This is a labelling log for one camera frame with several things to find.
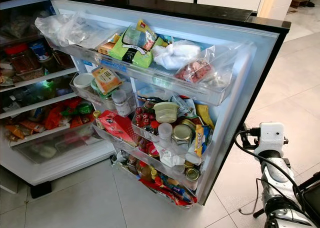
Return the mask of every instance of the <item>gold jar lid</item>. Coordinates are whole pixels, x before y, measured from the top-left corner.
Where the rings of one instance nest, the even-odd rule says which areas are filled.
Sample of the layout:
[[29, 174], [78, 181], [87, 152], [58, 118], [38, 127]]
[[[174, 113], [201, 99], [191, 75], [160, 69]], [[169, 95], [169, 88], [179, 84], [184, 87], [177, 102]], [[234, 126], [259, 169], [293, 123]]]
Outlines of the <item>gold jar lid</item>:
[[186, 124], [178, 124], [173, 128], [172, 138], [178, 141], [187, 141], [192, 137], [192, 130]]
[[189, 168], [186, 170], [185, 175], [188, 180], [195, 182], [199, 178], [199, 171], [195, 168]]

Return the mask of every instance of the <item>red package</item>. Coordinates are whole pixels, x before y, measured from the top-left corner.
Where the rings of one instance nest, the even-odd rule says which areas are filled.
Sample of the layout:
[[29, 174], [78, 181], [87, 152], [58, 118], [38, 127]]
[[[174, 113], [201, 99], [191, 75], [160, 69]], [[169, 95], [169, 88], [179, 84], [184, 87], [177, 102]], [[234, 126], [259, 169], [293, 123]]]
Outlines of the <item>red package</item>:
[[132, 129], [131, 120], [128, 117], [122, 117], [106, 110], [101, 114], [99, 120], [111, 135], [123, 139], [133, 147], [138, 145], [139, 136]]
[[64, 110], [63, 105], [58, 105], [57, 107], [50, 110], [49, 115], [47, 116], [44, 122], [44, 127], [47, 130], [52, 130], [53, 128], [56, 128], [59, 126], [59, 122], [62, 118], [62, 115], [60, 114], [60, 112], [62, 112], [63, 110]]

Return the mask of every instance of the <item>spice bottle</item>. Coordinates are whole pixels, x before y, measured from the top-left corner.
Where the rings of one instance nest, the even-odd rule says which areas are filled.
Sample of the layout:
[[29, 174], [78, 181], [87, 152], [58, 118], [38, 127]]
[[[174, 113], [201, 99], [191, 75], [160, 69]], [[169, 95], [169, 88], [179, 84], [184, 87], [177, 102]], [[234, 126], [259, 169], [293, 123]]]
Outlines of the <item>spice bottle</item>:
[[105, 127], [104, 125], [101, 123], [101, 121], [99, 120], [99, 116], [101, 115], [101, 112], [100, 110], [96, 110], [95, 112], [93, 112], [93, 116], [94, 116], [94, 119], [95, 119], [95, 123], [96, 123], [96, 126], [101, 129], [101, 130], [104, 130]]

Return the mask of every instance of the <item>white plastic bag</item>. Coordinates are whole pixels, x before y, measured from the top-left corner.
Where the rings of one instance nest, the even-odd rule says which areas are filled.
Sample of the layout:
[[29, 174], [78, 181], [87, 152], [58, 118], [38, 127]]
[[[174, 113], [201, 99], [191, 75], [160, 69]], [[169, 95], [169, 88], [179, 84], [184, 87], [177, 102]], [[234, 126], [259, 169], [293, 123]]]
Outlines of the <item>white plastic bag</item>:
[[167, 47], [155, 46], [153, 60], [167, 70], [178, 70], [200, 54], [200, 47], [188, 40], [179, 40]]

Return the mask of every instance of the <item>glass jar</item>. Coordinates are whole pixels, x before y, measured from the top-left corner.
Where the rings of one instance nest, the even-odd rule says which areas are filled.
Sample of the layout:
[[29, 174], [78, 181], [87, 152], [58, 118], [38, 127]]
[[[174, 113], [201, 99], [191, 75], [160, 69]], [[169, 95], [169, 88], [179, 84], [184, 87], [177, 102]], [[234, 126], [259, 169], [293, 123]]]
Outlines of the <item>glass jar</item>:
[[52, 50], [52, 54], [53, 54], [54, 58], [56, 59], [56, 62], [59, 64], [59, 66], [62, 69], [69, 69], [69, 68], [75, 67], [75, 64], [72, 61], [70, 55], [63, 53], [63, 52], [56, 50], [56, 49]]
[[4, 51], [12, 62], [17, 74], [37, 70], [41, 67], [36, 55], [25, 43], [6, 48]]

